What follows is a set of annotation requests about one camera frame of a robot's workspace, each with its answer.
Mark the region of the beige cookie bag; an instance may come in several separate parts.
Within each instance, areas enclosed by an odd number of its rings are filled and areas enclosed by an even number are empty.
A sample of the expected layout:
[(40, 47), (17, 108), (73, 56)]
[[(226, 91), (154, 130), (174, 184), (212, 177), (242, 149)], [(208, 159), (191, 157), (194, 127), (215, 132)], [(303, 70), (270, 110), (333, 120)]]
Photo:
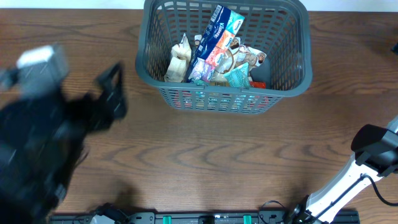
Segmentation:
[(181, 83), (185, 78), (192, 56), (192, 50), (186, 33), (183, 34), (180, 43), (172, 47), (171, 56), (171, 61), (164, 75), (164, 80), (165, 82)]
[(240, 42), (241, 39), (239, 37), (235, 37), (232, 40), (228, 50), (224, 53), (224, 58), (217, 67), (206, 63), (202, 58), (197, 58), (188, 81), (197, 85), (207, 85), (210, 82), (227, 82), (224, 74), (234, 68)]

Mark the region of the white paper label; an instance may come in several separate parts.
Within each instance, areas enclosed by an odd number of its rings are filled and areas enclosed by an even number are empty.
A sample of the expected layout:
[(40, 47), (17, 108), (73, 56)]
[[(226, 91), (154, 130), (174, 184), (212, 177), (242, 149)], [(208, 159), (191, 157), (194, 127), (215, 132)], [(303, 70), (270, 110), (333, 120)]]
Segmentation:
[(246, 62), (232, 69), (232, 71), (225, 73), (224, 77), (231, 87), (248, 89), (251, 87), (248, 75), (249, 64)]

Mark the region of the Kleenex tissue multipack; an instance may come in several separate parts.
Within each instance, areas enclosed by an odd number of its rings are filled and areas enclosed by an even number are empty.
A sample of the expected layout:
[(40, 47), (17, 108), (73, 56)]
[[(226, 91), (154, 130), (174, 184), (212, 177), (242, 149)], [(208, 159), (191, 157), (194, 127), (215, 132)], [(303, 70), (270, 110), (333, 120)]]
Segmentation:
[(186, 82), (204, 85), (211, 81), (244, 20), (245, 17), (239, 13), (222, 5), (216, 6), (193, 54), (185, 75)]

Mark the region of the cookie bag with clear window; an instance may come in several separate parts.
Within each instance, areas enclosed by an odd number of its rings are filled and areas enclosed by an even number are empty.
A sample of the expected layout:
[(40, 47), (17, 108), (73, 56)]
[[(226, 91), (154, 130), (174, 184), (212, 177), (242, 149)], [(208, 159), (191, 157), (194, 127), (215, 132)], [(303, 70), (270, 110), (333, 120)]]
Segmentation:
[(260, 67), (266, 57), (267, 55), (261, 50), (246, 45), (240, 45), (236, 54), (235, 67), (248, 63), (248, 69), (252, 70), (253, 68)]

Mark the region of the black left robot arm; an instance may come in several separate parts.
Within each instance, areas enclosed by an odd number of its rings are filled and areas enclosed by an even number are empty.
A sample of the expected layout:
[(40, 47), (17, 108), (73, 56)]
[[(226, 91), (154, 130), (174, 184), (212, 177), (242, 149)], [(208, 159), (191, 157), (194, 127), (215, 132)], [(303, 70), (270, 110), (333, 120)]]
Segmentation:
[(89, 134), (127, 113), (121, 62), (99, 75), (98, 98), (67, 100), (61, 81), (1, 109), (1, 223), (43, 223), (65, 198)]

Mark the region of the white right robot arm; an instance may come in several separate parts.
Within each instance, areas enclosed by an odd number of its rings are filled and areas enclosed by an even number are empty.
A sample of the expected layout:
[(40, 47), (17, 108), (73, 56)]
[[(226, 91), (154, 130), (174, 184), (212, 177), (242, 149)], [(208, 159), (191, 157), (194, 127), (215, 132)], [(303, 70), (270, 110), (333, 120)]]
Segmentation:
[(397, 174), (397, 118), (383, 128), (367, 124), (351, 143), (352, 155), (343, 168), (320, 190), (304, 198), (288, 216), (291, 223), (332, 223), (357, 194), (372, 186), (378, 199), (396, 207), (380, 194), (376, 182)]

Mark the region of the grey plastic basket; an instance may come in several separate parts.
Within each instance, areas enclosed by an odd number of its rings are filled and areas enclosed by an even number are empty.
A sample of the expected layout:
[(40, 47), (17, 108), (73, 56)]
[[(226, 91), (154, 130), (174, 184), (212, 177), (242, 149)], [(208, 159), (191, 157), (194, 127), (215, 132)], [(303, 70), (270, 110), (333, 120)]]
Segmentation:
[(261, 114), (283, 98), (302, 94), (312, 82), (308, 12), (300, 1), (222, 1), (245, 20), (241, 42), (265, 53), (251, 71), (264, 88), (233, 88), (225, 84), (169, 83), (164, 75), (172, 46), (183, 36), (202, 34), (216, 1), (146, 1), (136, 55), (136, 71), (176, 109)]

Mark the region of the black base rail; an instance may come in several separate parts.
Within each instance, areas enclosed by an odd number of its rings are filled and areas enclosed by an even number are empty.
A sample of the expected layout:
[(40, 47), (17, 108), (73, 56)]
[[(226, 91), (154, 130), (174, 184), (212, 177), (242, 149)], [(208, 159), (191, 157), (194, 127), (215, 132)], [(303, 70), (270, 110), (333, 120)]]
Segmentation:
[(158, 213), (154, 210), (130, 211), (104, 204), (89, 213), (58, 213), (49, 224), (265, 224), (296, 223), (288, 212), (273, 210), (204, 213)]

